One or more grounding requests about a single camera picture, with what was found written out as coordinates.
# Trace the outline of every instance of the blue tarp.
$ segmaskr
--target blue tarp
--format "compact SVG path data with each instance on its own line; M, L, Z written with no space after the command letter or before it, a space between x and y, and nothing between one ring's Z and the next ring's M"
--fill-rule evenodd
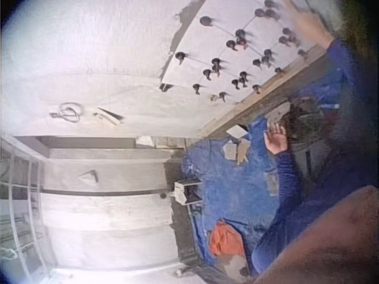
M339 102L344 82L342 71L336 69L326 77L300 89L294 96L313 95L320 105ZM264 145L263 132L266 119L258 117L248 125L246 137L251 145L247 153L249 162L237 166L235 161L224 158L223 146L230 139L203 139L190 147L183 158L182 171L187 178L198 177L203 199L203 212L192 217L195 242L207 264L215 265L216 259L208 249L207 231L224 219L238 230L243 238L249 262L250 255L272 221L278 206L277 197L268 192L264 173L275 169L272 157Z

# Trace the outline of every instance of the orange rag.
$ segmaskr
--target orange rag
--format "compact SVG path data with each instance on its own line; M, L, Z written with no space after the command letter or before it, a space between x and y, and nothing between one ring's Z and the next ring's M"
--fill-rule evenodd
M214 226L209 249L215 256L221 254L245 256L241 235L224 221L219 221Z

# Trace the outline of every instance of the worker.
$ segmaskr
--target worker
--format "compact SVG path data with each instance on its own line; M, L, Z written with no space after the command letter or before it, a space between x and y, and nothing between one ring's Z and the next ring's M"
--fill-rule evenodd
M264 133L277 164L279 207L252 253L260 274L254 283L374 283L379 279L376 64L365 65L316 14L284 2L299 32L326 50L349 88L341 94L339 119L328 137L331 154L305 198L286 129L269 124Z

